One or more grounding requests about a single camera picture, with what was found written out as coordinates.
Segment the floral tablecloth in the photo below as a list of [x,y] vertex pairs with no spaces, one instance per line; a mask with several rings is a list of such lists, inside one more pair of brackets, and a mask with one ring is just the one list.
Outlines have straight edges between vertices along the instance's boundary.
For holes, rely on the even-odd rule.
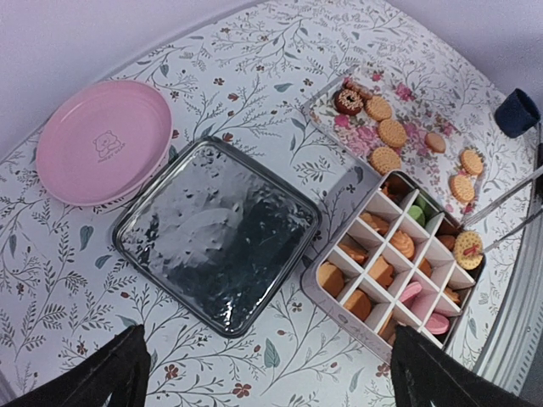
[[[411,55],[423,55],[413,60]],[[158,47],[112,75],[170,101],[171,155],[204,135],[274,170],[320,205],[308,257],[334,239],[365,197],[363,171],[302,106],[351,65],[378,62],[402,90],[443,113],[485,156],[481,206],[527,174],[533,149],[504,137],[503,99],[463,57],[381,0],[263,3]],[[40,131],[0,163],[0,370],[17,394],[69,370],[125,326],[143,323],[148,405],[392,405],[389,368],[300,291],[303,265],[249,333],[225,340],[134,271],[111,246],[127,201],[74,208],[50,198],[35,167]],[[485,242],[524,216],[522,191],[477,225]],[[473,367],[500,307],[520,236],[493,251],[449,352]]]

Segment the blue cup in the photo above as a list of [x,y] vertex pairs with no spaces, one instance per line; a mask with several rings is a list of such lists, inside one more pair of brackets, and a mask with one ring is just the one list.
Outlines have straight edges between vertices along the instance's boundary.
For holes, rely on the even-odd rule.
[[496,124],[506,136],[516,138],[534,127],[541,119],[534,101],[520,89],[515,89],[494,113]]

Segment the green macaron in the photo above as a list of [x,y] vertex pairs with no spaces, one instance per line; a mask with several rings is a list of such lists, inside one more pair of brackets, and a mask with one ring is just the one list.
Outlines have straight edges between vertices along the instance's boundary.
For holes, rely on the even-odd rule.
[[420,206],[412,205],[407,211],[409,214],[420,226],[424,227],[426,225],[426,216],[424,216],[423,209]]

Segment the orange cookie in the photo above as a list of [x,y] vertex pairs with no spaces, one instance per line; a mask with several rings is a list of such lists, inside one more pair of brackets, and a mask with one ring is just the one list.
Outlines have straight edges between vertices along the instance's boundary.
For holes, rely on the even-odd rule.
[[392,148],[404,147],[407,141],[407,133],[399,121],[385,119],[377,128],[381,140]]
[[444,153],[447,146],[442,136],[437,133],[428,133],[424,138],[424,142],[434,153]]
[[390,238],[390,244],[397,248],[398,251],[406,256],[409,260],[413,260],[415,257],[415,243],[407,233],[397,231]]
[[475,150],[464,150],[460,155],[462,167],[472,176],[480,176],[483,173],[483,160]]
[[386,235],[389,231],[390,224],[386,220],[383,220],[376,215],[364,212],[362,215],[360,215],[360,218],[381,236]]
[[430,278],[432,276],[432,265],[429,261],[426,260],[425,257],[423,257],[423,261],[421,261],[421,264],[418,265],[418,269],[422,271],[427,278]]
[[452,252],[452,250],[455,248],[455,242],[456,238],[452,235],[441,235],[438,236],[438,240],[443,243],[443,245]]
[[356,289],[349,297],[344,305],[345,309],[348,309],[361,321],[365,321],[366,318],[372,312],[372,303],[370,298],[362,290]]
[[367,274],[376,282],[379,283],[385,290],[390,287],[390,284],[394,281],[392,277],[394,273],[394,267],[387,263],[383,256],[379,256],[375,261],[375,264],[367,272]]
[[334,298],[338,297],[343,287],[345,287],[345,279],[341,270],[327,261],[319,267],[316,279],[319,282],[319,286]]
[[475,190],[468,176],[454,176],[451,179],[451,191],[461,204],[467,204],[475,198]]
[[390,117],[392,117],[392,108],[389,103],[380,96],[374,96],[366,101],[366,112],[376,121],[390,119]]
[[453,254],[465,270],[473,270],[483,261],[483,239],[476,231],[463,231],[456,238]]
[[377,147],[370,156],[370,164],[382,176],[401,168],[400,156],[390,147]]
[[359,265],[367,260],[367,251],[362,246],[353,243],[340,243],[338,246]]
[[460,295],[454,291],[452,291],[450,288],[445,287],[445,295],[449,297],[449,299],[455,303],[456,305],[460,305]]

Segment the sweet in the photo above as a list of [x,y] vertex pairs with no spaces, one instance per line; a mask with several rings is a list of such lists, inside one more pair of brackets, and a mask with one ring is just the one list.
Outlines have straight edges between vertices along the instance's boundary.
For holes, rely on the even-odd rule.
[[443,137],[437,133],[428,133],[424,138],[424,143],[428,146],[430,150],[434,153],[444,153],[447,149],[445,140]]
[[345,280],[341,270],[328,262],[324,262],[319,267],[316,279],[322,289],[334,298],[338,297],[343,287],[345,287]]
[[410,215],[420,226],[426,226],[426,216],[424,216],[423,209],[420,206],[412,205],[407,211],[407,214]]
[[362,290],[356,289],[344,305],[345,309],[352,312],[359,320],[365,321],[372,312],[370,298]]
[[392,148],[402,148],[407,141],[407,133],[399,121],[386,119],[377,128],[379,137]]
[[420,282],[410,282],[400,295],[400,302],[405,304],[410,299],[415,298],[422,290],[423,286]]
[[475,198],[475,190],[468,176],[454,176],[451,179],[451,191],[461,204],[467,204]]
[[448,287],[445,287],[444,293],[453,303],[455,303],[456,305],[460,305],[460,295],[457,292],[452,291]]
[[421,261],[421,264],[418,265],[418,269],[427,277],[430,278],[432,276],[432,265],[429,261],[426,260],[425,257],[423,257],[423,261]]
[[367,260],[367,251],[355,243],[340,243],[338,246],[359,265]]
[[345,88],[358,93],[360,97],[364,100],[369,100],[373,98],[373,93],[368,87],[365,87],[364,85],[361,85],[360,83],[357,83],[351,79],[347,80],[344,83],[344,86]]
[[483,173],[483,160],[475,150],[464,150],[460,155],[462,167],[472,176],[480,176]]
[[338,92],[333,101],[336,110],[341,114],[347,114],[348,116],[356,116],[364,108],[364,101],[360,95],[350,89],[344,89],[343,91]]
[[370,156],[370,164],[382,176],[401,168],[400,156],[390,147],[376,148]]
[[397,231],[390,239],[390,244],[397,248],[398,251],[409,260],[413,260],[415,257],[415,243],[407,233]]
[[426,329],[428,329],[432,335],[443,335],[449,331],[450,325],[451,323],[446,317],[444,317],[442,314],[436,314],[434,312],[428,318],[428,322],[426,322]]
[[456,238],[453,254],[463,269],[473,270],[483,261],[481,236],[476,231],[463,231]]
[[389,103],[380,96],[374,96],[366,101],[367,114],[376,121],[390,119],[392,108]]
[[456,238],[452,235],[441,235],[438,236],[438,240],[443,243],[443,245],[452,252],[455,248]]
[[360,218],[381,236],[386,235],[389,231],[390,224],[386,220],[383,220],[376,215],[364,212],[362,215],[360,215]]
[[394,267],[387,263],[383,256],[379,256],[375,261],[375,264],[367,272],[367,274],[375,280],[381,287],[387,289],[394,281],[392,277],[394,273]]

